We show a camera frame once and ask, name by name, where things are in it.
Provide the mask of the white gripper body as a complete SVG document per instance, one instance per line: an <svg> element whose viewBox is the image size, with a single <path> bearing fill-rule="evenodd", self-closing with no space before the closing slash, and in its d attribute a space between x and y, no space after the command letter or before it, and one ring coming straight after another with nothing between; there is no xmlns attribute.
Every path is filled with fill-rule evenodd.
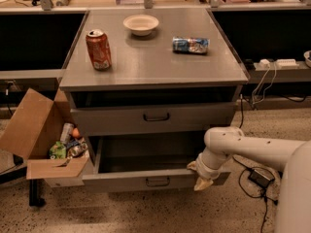
<svg viewBox="0 0 311 233"><path fill-rule="evenodd" d="M206 180L215 180L220 175L220 169L225 160L218 154L202 152L195 160L198 175Z"/></svg>

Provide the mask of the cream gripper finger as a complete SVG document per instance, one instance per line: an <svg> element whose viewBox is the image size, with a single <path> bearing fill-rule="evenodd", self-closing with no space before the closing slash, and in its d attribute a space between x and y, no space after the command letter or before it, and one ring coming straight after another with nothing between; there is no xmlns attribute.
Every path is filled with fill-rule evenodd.
<svg viewBox="0 0 311 233"><path fill-rule="evenodd" d="M196 162L195 161L190 162L187 165L187 169L196 171ZM211 179L206 180L204 178L198 177L193 190L194 191L204 190L204 189L208 188L209 186L211 186L213 183L214 182Z"/></svg>

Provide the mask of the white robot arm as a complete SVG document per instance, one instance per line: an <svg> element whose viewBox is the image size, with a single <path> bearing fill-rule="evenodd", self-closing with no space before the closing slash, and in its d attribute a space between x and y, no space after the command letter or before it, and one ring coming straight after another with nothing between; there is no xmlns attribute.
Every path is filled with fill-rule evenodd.
<svg viewBox="0 0 311 233"><path fill-rule="evenodd" d="M213 184L235 154L283 173L274 233L311 233L311 142L247 137L238 127L213 127L205 149L187 165L198 174L195 190Z"/></svg>

